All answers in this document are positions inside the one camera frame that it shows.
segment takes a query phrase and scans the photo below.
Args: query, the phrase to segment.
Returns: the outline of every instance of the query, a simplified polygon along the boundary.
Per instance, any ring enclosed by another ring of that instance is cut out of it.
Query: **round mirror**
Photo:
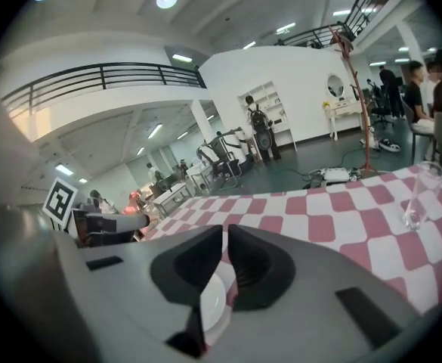
[[[328,91],[334,97],[341,97],[343,95],[343,82],[337,76],[331,75],[328,77]]]

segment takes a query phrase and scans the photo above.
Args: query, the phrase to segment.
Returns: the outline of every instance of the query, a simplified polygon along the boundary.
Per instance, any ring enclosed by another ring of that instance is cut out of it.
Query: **white table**
[[[186,183],[177,183],[176,185],[173,185],[170,190],[167,190],[162,195],[157,197],[155,200],[152,200],[152,203],[155,205],[157,209],[159,209],[160,213],[162,213],[164,218],[168,215],[167,210],[165,209],[165,205],[171,200],[173,200],[175,198],[175,195],[180,194],[183,197],[185,197],[185,195],[182,194],[183,190],[187,191],[189,196],[192,197],[192,194],[187,188]]]
[[[331,123],[331,132],[329,137],[334,137],[335,141],[338,140],[338,132],[336,130],[336,119],[351,116],[352,114],[358,114],[360,129],[363,129],[362,120],[362,104],[360,101],[355,100],[343,100],[338,102],[332,102],[330,107],[325,107],[326,116],[329,118]]]

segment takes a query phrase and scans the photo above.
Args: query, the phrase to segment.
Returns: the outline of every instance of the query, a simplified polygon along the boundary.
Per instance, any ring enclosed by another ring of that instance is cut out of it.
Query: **white column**
[[[418,61],[424,66],[425,78],[427,77],[427,70],[425,69],[424,55],[422,55],[422,50],[420,49],[419,42],[414,35],[414,32],[410,28],[409,24],[401,20],[397,23],[397,29],[399,30],[400,36],[402,36],[403,43],[409,48],[409,56],[412,61]],[[422,107],[424,111],[428,114],[427,106],[427,82],[424,81],[420,85],[420,92],[422,95]]]
[[[172,165],[168,162],[167,156],[165,155],[165,152],[162,148],[159,149],[160,156],[162,156],[163,161],[165,161],[165,164],[167,165],[168,170],[170,173],[174,173],[174,170],[172,169]]]
[[[215,133],[212,131],[211,124],[207,120],[206,113],[204,113],[204,109],[199,100],[193,100],[190,109],[192,110],[192,114],[196,119],[202,136],[204,136],[207,142],[210,142],[215,137]]]
[[[147,157],[148,157],[148,161],[150,161],[150,164],[152,164],[153,166],[156,166],[157,168],[159,168],[159,166],[157,166],[157,163],[153,159],[153,156],[152,156],[151,152],[147,153]]]

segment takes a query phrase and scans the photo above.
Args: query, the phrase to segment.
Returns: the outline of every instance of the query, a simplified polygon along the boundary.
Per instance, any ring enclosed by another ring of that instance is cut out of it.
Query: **electronic device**
[[[320,174],[323,180],[329,184],[346,183],[350,181],[350,172],[345,168],[325,168]]]

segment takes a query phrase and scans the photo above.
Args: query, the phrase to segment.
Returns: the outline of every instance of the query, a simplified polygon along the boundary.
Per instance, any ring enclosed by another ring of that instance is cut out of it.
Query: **desk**
[[[327,188],[277,194],[194,197],[152,229],[145,240],[203,225],[223,225],[222,260],[216,273],[237,295],[236,275],[227,255],[227,226],[246,225],[306,240],[337,251],[396,290],[421,314],[442,304],[442,188],[418,232],[407,230],[404,208],[417,167]],[[229,323],[206,333],[212,346]]]
[[[155,205],[157,209],[159,209],[160,213],[163,215],[164,218],[166,218],[168,215],[168,212],[165,209],[165,205],[171,200],[174,200],[175,195],[180,194],[183,197],[185,197],[185,195],[182,194],[182,191],[187,191],[189,196],[192,197],[185,183],[177,183],[176,185],[172,185],[171,191],[167,190],[162,195],[152,200],[152,203]]]
[[[331,124],[331,132],[329,137],[334,137],[335,141],[338,140],[338,133],[336,130],[335,120],[341,117],[350,116],[351,114],[358,114],[360,129],[363,129],[362,120],[362,104],[355,99],[347,99],[337,102],[332,102],[330,107],[325,107],[326,117],[329,118]]]

